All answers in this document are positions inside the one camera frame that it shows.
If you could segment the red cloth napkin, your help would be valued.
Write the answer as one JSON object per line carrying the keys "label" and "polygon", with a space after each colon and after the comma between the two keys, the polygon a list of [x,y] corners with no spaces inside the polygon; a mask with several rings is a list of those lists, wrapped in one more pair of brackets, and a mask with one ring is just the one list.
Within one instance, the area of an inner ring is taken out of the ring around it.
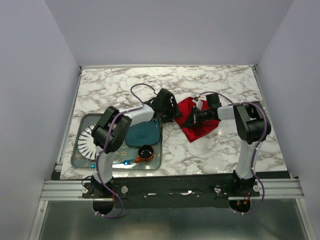
{"label": "red cloth napkin", "polygon": [[181,117],[175,117],[174,121],[182,129],[190,143],[209,134],[219,126],[220,122],[218,120],[212,119],[204,121],[200,126],[182,127],[183,123],[190,116],[192,107],[196,106],[196,103],[194,102],[194,99],[192,97],[187,97],[183,99],[181,102],[179,102],[177,106],[181,113]]}

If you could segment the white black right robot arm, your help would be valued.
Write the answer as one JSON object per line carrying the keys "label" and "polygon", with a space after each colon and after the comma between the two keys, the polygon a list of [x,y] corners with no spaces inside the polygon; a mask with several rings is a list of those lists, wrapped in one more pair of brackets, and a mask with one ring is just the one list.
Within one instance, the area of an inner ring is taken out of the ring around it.
{"label": "white black right robot arm", "polygon": [[227,189],[234,195],[241,196],[255,185],[257,151],[271,133],[271,124],[260,102],[256,101],[234,103],[228,106],[213,103],[206,110],[193,107],[182,127],[198,127],[209,120],[235,121],[237,135],[241,139],[241,148],[237,166],[232,173],[230,183],[227,184]]}

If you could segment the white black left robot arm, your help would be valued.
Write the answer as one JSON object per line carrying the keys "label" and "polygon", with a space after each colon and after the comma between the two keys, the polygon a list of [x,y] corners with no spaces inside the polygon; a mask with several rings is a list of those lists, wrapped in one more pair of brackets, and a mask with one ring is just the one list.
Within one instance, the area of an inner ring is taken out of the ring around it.
{"label": "white black left robot arm", "polygon": [[101,198],[117,195],[109,182],[113,179],[112,165],[116,151],[125,141],[130,127],[161,119],[170,122],[181,112],[173,93],[162,88],[156,97],[136,108],[119,110],[109,106],[91,132],[96,147],[95,172],[91,177],[93,191]]}

